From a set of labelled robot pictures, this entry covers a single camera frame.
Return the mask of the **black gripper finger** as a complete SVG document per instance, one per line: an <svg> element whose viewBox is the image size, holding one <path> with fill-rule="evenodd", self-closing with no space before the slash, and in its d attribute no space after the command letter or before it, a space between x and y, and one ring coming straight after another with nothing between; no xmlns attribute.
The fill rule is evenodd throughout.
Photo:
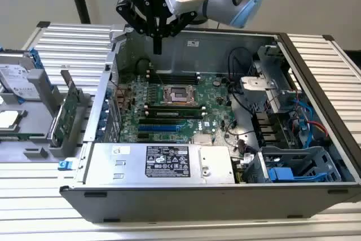
<svg viewBox="0 0 361 241"><path fill-rule="evenodd" d="M157 27L157 53L162 54L162 39L172 36L175 37L181 30L183 30L195 17L197 12L191 11L181 14L176 17L169 24L166 22L166 15L161 15L159 18L159 25Z"/></svg>
<svg viewBox="0 0 361 241"><path fill-rule="evenodd" d="M153 53L158 54L158 35L155 17L150 8L148 0L143 1L146 4L146 18L142 18L136 11L131 0L118 0L116 11L125 19L125 21L139 34L145 34L153 38Z"/></svg>

